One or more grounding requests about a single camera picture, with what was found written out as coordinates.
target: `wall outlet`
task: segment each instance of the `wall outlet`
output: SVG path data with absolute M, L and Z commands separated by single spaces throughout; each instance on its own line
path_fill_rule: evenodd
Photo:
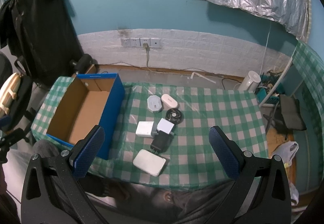
M 161 47 L 161 38 L 151 38 L 150 47 Z
M 130 38 L 121 38 L 121 45 L 123 47 L 131 47 L 131 39 Z
M 151 39 L 150 38 L 146 38 L 146 37 L 142 37 L 141 38 L 141 47 L 143 47 L 143 44 L 147 43 L 148 46 L 151 46 Z
M 137 38 L 131 38 L 131 46 L 132 47 L 142 47 L 140 39 L 138 37 Z

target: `screw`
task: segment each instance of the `screw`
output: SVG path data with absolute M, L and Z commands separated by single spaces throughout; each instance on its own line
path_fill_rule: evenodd
M 246 157 L 251 157 L 252 156 L 252 153 L 250 151 L 244 151 L 244 156 Z
M 38 154 L 33 154 L 31 157 L 32 160 L 36 160 L 37 158 L 38 158 Z
M 276 161 L 278 161 L 278 162 L 281 161 L 281 157 L 280 157 L 279 155 L 277 155 L 277 154 L 274 156 L 274 159 L 275 159 Z
M 63 150 L 63 151 L 61 152 L 61 155 L 62 155 L 62 156 L 67 156 L 69 153 L 70 153 L 69 150 Z

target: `white kettle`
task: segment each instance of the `white kettle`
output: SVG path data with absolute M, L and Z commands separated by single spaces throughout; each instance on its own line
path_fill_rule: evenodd
M 260 75 L 257 72 L 249 71 L 238 90 L 249 90 L 254 92 L 260 82 Z

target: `green checkered curtain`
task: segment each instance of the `green checkered curtain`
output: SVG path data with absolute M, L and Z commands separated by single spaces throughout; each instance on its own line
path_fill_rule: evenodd
M 303 90 L 303 98 L 309 106 L 314 131 L 321 141 L 319 148 L 323 155 L 320 172 L 323 179 L 324 62 L 309 45 L 299 41 L 293 55 L 293 64 L 308 88 Z
M 46 131 L 70 78 L 59 78 L 51 88 L 32 125 L 36 140 L 47 139 L 60 150 Z M 116 122 L 109 160 L 95 158 L 90 172 L 126 182 L 170 189 L 199 189 L 227 178 L 209 144 L 209 129 L 219 125 L 229 139 L 255 156 L 268 157 L 265 128 L 254 93 L 208 88 L 190 88 L 149 83 L 124 83 L 125 98 Z M 171 95 L 183 113 L 175 126 L 168 149 L 160 154 L 167 164 L 158 177 L 136 168 L 132 161 L 141 149 L 150 150 L 152 138 L 136 136 L 139 121 L 159 122 L 166 110 L 147 109 L 150 95 Z

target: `open box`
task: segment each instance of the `open box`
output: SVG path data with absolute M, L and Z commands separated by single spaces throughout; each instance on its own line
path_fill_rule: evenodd
M 68 86 L 47 129 L 47 135 L 73 147 L 94 125 L 105 130 L 97 156 L 107 160 L 125 90 L 117 73 L 82 74 Z

